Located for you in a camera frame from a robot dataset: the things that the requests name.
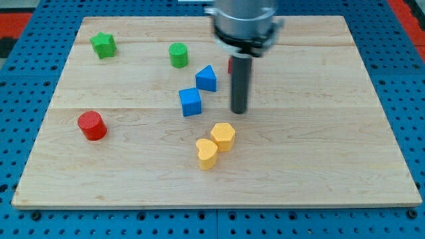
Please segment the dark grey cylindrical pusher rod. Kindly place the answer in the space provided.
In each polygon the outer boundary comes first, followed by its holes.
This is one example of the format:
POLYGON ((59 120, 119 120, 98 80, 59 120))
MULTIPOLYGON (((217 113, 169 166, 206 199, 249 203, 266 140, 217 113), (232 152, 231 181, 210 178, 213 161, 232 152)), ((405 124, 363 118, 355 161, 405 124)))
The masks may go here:
POLYGON ((232 57, 230 108, 233 113, 243 114, 247 110, 251 66, 251 58, 232 57))

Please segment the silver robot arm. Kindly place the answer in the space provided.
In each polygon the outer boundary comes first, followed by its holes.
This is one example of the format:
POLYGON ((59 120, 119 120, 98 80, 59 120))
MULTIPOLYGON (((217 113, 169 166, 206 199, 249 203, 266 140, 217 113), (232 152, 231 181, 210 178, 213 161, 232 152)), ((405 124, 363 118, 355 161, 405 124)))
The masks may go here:
POLYGON ((235 114, 248 108, 253 59, 276 43, 284 25, 274 20, 277 10, 277 2, 270 0, 215 0, 205 8, 217 45, 231 55, 230 109, 235 114))

